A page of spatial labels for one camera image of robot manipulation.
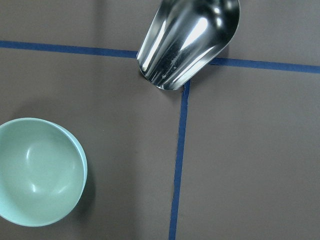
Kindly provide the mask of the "mint green bowl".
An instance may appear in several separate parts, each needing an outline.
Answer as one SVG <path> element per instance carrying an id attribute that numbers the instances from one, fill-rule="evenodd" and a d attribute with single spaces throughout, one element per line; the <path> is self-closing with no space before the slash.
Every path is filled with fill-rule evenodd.
<path id="1" fill-rule="evenodd" d="M 0 215 L 17 225 L 42 227 L 78 204 L 88 175 L 85 152 L 64 127 L 18 118 L 0 127 Z"/>

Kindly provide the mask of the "shiny metal scoop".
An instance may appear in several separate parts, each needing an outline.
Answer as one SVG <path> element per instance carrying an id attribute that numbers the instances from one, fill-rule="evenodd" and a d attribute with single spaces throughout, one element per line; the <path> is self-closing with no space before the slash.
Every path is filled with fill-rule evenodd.
<path id="1" fill-rule="evenodd" d="M 178 90 L 229 45 L 240 14 L 238 0 L 163 0 L 136 55 L 141 74 Z"/>

